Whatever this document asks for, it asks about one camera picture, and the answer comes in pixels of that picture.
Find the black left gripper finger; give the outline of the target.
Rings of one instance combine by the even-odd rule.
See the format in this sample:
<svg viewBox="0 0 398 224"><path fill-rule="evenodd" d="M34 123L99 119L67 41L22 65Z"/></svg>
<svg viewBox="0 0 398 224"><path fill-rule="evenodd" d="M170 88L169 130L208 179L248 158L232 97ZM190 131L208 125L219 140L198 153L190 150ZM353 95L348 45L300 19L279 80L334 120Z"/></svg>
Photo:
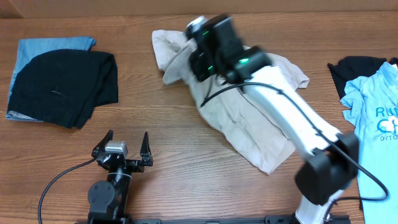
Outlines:
<svg viewBox="0 0 398 224"><path fill-rule="evenodd" d="M101 152L105 151L107 143L112 139L113 139L113 130L110 129L105 135L105 137L93 148L91 156L98 157Z"/></svg>
<svg viewBox="0 0 398 224"><path fill-rule="evenodd" d="M153 157L149 146L149 133L145 132L140 150L143 166L153 166Z"/></svg>

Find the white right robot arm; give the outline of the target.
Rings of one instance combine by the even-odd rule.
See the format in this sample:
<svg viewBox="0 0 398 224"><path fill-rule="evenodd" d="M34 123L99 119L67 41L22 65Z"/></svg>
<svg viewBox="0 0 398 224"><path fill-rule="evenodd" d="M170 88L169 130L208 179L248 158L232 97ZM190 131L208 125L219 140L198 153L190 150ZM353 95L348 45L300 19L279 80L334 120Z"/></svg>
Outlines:
<svg viewBox="0 0 398 224"><path fill-rule="evenodd" d="M358 139L327 123L287 83L280 68L260 47L245 48L231 18L203 16L187 25L197 44L190 67L198 81L221 75L223 90L241 89L287 135L304 161L295 176L302 194L292 215L271 215L266 223L349 223L331 207L358 174Z"/></svg>

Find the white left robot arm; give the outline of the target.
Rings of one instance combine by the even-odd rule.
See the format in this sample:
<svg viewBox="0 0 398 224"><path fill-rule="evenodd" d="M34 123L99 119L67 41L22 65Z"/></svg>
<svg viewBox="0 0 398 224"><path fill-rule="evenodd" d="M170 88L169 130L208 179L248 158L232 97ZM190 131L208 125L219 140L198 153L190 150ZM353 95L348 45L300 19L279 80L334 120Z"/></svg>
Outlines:
<svg viewBox="0 0 398 224"><path fill-rule="evenodd" d="M90 211L88 223L133 223L125 212L132 174L144 172L153 166L149 147L149 134L145 133L139 155L140 159L128 159L127 144L113 140L113 130L96 145L91 153L100 167L108 171L106 180L94 183L88 191Z"/></svg>

